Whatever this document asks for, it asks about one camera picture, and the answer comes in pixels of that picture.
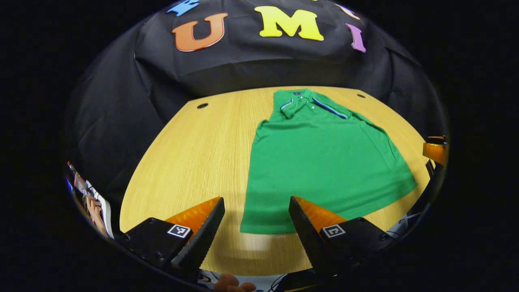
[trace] hand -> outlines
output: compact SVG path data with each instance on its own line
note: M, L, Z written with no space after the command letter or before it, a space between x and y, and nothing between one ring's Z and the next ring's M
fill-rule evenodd
M252 292L256 290L256 285L245 282L238 287L240 282L236 277L228 273L222 273L220 279L213 287L213 290L217 292Z
M92 196L87 196L87 207L92 219L94 220L95 226L103 233L104 236L108 237L106 228L104 227L103 219L101 218L101 202L97 201Z

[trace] blue stripe trim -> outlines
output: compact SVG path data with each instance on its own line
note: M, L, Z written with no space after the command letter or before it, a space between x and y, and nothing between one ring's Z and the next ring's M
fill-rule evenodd
M280 107L279 109L280 109L280 110L282 110L282 109L283 109L283 108L284 108L285 106L287 106L287 105L291 104L291 103L292 103L292 101L293 101L293 99L290 99L290 101L289 101L289 102L287 102L287 103L285 103L284 105L282 105L282 106L281 106L281 107Z
M336 115L338 115L338 116L340 116L340 117L342 117L342 118L348 118L347 116L345 116L345 115L343 115L343 114L341 114L341 113L336 112L334 109L328 107L327 105L324 105L324 104L321 103L319 100L317 100L315 97L312 97L312 99L313 99L313 100L314 100L318 105L320 105L320 106L322 106L323 108L325 108L325 109L331 111L332 113L334 113L334 114L336 114Z

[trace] green polo shirt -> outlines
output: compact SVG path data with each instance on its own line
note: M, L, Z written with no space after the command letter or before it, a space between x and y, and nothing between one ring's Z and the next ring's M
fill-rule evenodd
M292 195L352 219L414 187L406 161L382 128L309 89L279 90L252 143L240 231L295 233Z

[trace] wooden table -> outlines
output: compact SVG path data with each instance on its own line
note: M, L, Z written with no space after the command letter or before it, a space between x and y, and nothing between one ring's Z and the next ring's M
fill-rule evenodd
M311 268L297 234L239 232L256 128L270 117L275 91L301 88L324 94L382 127L407 161L418 186L397 202L365 216L383 230L392 227L429 182L421 136L399 114L360 90L284 86L188 102L155 138L136 168L122 202L121 230L126 232L148 217L165 220L221 195L225 216L202 269L261 276ZM198 109L203 103L209 105Z

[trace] black background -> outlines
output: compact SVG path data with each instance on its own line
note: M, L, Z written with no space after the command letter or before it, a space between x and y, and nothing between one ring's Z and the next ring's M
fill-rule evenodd
M15 184L4 195L2 243L8 288L179 289L97 236L64 200L58 129L76 80L112 40L168 2L7 4L4 26L4 141ZM399 40L438 85L452 125L444 188L422 225L385 263L359 274L361 285L402 290L511 290L516 191L513 143L517 73L513 9L498 2L398 4L350 1Z

